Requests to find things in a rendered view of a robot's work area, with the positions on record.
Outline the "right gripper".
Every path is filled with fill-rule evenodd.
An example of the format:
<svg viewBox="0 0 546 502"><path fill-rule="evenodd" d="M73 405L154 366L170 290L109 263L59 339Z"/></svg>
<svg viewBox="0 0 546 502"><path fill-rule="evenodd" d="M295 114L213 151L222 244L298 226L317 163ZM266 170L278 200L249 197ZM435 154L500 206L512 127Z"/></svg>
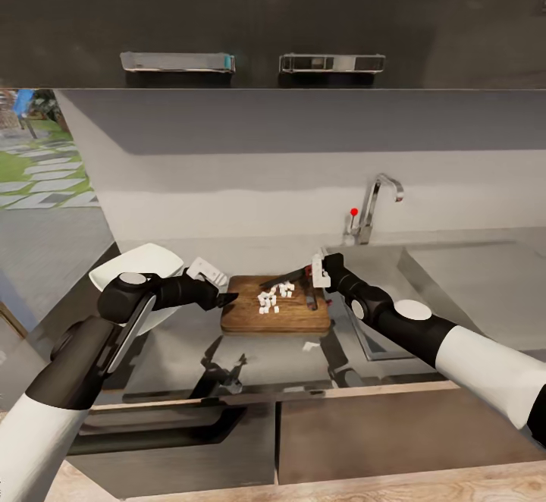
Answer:
<svg viewBox="0 0 546 502"><path fill-rule="evenodd" d="M344 267L344 255L342 253L324 256L323 271L326 271L331 277L331 286L325 288L328 293L340 292L341 281L348 275L353 274Z"/></svg>

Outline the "cutting board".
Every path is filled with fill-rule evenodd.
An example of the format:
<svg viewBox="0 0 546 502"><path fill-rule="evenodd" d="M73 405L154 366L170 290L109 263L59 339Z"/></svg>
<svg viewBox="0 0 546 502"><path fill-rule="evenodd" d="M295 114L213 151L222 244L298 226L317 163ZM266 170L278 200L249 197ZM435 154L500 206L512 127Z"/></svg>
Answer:
<svg viewBox="0 0 546 502"><path fill-rule="evenodd" d="M331 321L322 287L314 287L312 276L302 275L288 282L293 285L290 296L283 295L281 287L262 285L277 275L236 275L228 283L228 293L238 293L235 300L222 307L221 329L223 331L328 331ZM272 293L272 290L274 291ZM259 302L260 294L273 294L276 304L265 308ZM306 292L313 292L316 310L309 310ZM274 308L279 308L275 313Z"/></svg>

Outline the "parer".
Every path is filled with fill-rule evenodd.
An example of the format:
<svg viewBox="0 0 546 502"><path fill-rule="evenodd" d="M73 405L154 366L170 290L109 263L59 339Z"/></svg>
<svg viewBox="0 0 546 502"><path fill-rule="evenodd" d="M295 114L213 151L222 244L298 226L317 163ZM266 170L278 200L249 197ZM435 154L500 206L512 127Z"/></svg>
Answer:
<svg viewBox="0 0 546 502"><path fill-rule="evenodd" d="M281 284L286 284L289 280L293 280L294 278L298 278L302 275L311 276L311 272L312 272L312 266L307 265L307 266L304 266L304 268L297 269L296 271L293 271L293 272L289 272L289 274L277 276L274 279L266 281L262 285L273 284L274 286L279 286Z"/></svg>

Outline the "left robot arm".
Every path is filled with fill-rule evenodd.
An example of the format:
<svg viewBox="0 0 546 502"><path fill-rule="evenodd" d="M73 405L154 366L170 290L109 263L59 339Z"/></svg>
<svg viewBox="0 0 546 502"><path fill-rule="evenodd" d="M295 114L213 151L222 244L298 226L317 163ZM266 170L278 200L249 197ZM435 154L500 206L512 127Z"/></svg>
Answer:
<svg viewBox="0 0 546 502"><path fill-rule="evenodd" d="M198 257L181 276L125 271L110 281L89 316L55 342L46 366L0 421L0 502L44 502L102 383L118 367L150 312L196 303L222 308L238 293Z"/></svg>

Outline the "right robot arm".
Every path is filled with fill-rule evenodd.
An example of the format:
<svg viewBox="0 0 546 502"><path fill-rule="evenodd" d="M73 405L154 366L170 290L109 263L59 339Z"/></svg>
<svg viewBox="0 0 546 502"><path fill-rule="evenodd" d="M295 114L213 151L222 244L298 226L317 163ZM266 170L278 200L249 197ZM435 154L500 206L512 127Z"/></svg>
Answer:
<svg viewBox="0 0 546 502"><path fill-rule="evenodd" d="M437 317L415 300L353 276L344 255L312 255L314 287L343 294L350 311L416 355L508 422L546 453L546 363Z"/></svg>

